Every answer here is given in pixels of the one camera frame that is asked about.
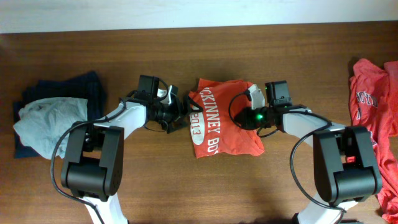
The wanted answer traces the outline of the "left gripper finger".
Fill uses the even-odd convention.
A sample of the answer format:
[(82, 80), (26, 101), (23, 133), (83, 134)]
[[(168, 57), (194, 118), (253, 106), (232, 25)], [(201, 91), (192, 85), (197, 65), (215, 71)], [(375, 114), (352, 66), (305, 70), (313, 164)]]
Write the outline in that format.
[(203, 108), (196, 103), (189, 95), (185, 95), (183, 97), (183, 110), (182, 113), (185, 116), (190, 115), (191, 113), (201, 113), (203, 112)]
[(176, 121), (176, 122), (170, 122), (167, 125), (167, 134), (170, 134), (172, 132), (178, 131), (180, 129), (186, 128), (188, 126), (186, 121)]

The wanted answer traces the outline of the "orange FRAM t-shirt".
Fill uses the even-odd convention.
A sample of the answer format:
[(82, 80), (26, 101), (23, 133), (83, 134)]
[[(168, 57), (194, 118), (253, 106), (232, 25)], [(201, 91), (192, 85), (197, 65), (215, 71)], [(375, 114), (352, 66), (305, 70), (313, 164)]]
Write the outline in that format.
[(256, 132), (239, 128), (229, 117), (251, 106), (248, 98), (240, 95), (251, 86), (253, 83), (243, 80), (216, 82), (201, 78), (197, 91), (189, 93), (189, 97), (203, 108), (202, 112), (191, 113), (189, 117), (196, 158), (219, 153), (259, 156), (264, 152)]

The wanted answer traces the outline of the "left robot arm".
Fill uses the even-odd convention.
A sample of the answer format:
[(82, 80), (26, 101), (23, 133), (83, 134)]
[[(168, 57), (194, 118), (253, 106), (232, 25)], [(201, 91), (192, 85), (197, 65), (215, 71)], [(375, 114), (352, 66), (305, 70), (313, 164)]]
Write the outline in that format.
[(128, 223), (117, 191), (123, 176), (124, 141), (148, 121), (159, 123), (171, 133), (185, 116), (203, 108), (189, 96), (121, 98), (119, 106), (104, 118), (78, 121), (66, 131), (67, 149), (61, 184), (70, 190), (63, 196), (84, 204), (93, 223)]

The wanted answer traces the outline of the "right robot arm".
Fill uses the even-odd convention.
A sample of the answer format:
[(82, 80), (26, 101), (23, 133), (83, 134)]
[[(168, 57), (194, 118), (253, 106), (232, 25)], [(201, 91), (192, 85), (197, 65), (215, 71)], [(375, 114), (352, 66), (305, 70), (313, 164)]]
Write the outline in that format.
[(247, 107), (231, 116), (240, 128), (261, 130), (275, 127), (298, 138), (290, 153), (294, 169), (297, 148), (305, 142), (313, 149), (315, 196), (305, 190), (308, 206), (296, 213), (292, 223), (344, 223), (346, 211), (382, 189), (382, 178), (369, 131), (363, 126), (345, 126), (312, 113), (304, 105)]

